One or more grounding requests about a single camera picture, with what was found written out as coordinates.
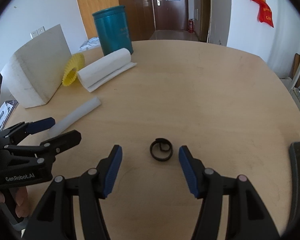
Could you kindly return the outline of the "person's left hand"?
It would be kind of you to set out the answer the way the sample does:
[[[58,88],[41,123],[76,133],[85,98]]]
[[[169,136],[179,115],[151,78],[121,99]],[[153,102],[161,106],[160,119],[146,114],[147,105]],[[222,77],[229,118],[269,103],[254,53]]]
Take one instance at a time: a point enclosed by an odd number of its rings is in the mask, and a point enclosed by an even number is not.
[[[26,187],[19,187],[15,193],[15,213],[21,218],[25,218],[30,214],[30,205]],[[5,196],[0,192],[0,203],[5,202]]]

